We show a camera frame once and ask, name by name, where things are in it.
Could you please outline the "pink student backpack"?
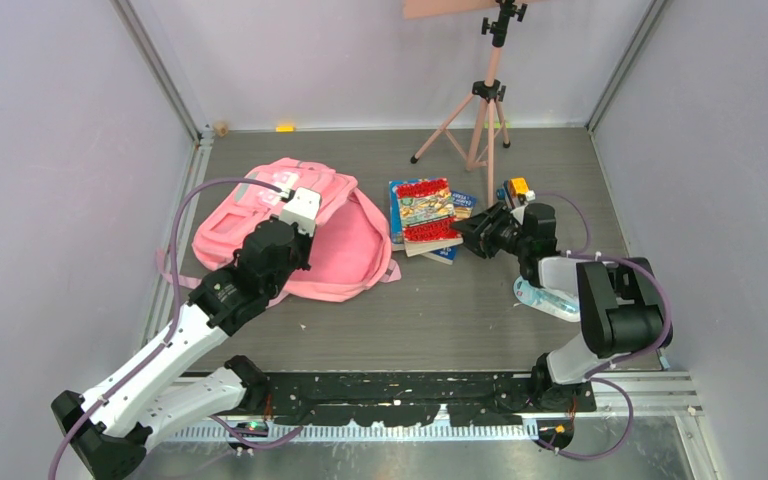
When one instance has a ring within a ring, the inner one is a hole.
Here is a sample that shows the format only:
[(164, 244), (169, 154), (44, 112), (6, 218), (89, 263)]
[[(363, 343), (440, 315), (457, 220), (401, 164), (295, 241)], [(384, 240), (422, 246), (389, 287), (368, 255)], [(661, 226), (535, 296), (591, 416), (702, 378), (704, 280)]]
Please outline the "pink student backpack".
[[(344, 302), (379, 282), (401, 278), (392, 259), (388, 220), (358, 188), (355, 177), (288, 157), (257, 166), (246, 177), (282, 190), (303, 187), (321, 195), (311, 268), (295, 271), (270, 306), (288, 295)], [(230, 262), (258, 223), (279, 215), (283, 207), (277, 192), (239, 184), (198, 227), (192, 251), (203, 266), (215, 270)]]

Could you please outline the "blue 91-storey treehouse book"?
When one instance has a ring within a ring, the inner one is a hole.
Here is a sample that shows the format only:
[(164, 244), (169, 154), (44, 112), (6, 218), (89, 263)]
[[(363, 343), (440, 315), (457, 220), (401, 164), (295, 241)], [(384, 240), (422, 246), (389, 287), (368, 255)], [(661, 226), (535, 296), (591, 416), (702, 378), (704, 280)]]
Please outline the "blue 91-storey treehouse book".
[[(401, 219), (398, 210), (398, 200), (396, 195), (396, 188), (405, 183), (415, 183), (418, 179), (410, 180), (392, 180), (389, 182), (389, 200), (390, 200), (390, 241), (393, 251), (404, 251), (405, 246), (403, 242), (403, 231), (401, 225)], [(477, 203), (477, 198), (461, 193), (458, 191), (452, 191), (453, 204), (455, 209), (456, 218), (458, 220), (468, 218), (472, 215), (473, 208)], [(441, 249), (422, 253), (422, 256), (430, 260), (434, 260), (446, 265), (452, 265), (457, 255), (457, 247), (444, 247)]]

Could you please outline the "red 156-storey treehouse book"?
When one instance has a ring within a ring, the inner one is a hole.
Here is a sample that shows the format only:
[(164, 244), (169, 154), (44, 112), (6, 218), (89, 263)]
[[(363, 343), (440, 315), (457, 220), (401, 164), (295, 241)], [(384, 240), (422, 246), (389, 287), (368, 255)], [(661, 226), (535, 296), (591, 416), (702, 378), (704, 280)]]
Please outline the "red 156-storey treehouse book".
[(462, 244), (461, 235), (452, 228), (456, 212), (446, 178), (408, 181), (393, 192), (408, 257)]

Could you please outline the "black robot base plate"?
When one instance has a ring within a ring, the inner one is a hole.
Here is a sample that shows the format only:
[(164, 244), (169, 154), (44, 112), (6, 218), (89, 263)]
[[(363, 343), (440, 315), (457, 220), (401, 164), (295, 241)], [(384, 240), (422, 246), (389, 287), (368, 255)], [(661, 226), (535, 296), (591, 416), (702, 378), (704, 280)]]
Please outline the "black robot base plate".
[(273, 372), (238, 415), (280, 425), (426, 426), (440, 414), (455, 427), (512, 425), (522, 414), (595, 411), (591, 384), (552, 386), (516, 372)]

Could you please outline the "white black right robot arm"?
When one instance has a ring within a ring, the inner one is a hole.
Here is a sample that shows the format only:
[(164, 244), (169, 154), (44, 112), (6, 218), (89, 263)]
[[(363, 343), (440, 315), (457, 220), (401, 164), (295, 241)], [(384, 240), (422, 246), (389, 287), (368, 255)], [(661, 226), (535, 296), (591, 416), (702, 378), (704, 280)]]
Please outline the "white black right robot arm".
[(498, 202), (452, 228), (477, 256), (490, 259), (504, 251), (517, 259), (526, 283), (578, 303), (579, 333), (532, 367), (532, 404), (556, 410), (610, 364), (670, 343), (671, 308), (649, 259), (560, 251), (552, 206), (531, 203), (512, 210)]

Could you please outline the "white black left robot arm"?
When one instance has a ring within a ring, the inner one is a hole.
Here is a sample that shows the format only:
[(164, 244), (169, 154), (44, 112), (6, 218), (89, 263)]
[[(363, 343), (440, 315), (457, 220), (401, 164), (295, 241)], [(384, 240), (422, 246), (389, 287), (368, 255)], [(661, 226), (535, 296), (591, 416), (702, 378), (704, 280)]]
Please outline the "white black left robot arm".
[(58, 450), (72, 447), (94, 478), (128, 477), (157, 444), (204, 417), (235, 408), (253, 414), (265, 405), (267, 377), (241, 355), (199, 383), (166, 389), (264, 313), (295, 271), (309, 269), (321, 196), (299, 187), (281, 197), (281, 212), (259, 223), (229, 264), (206, 275), (134, 357), (84, 393), (65, 390), (53, 401), (64, 433)]

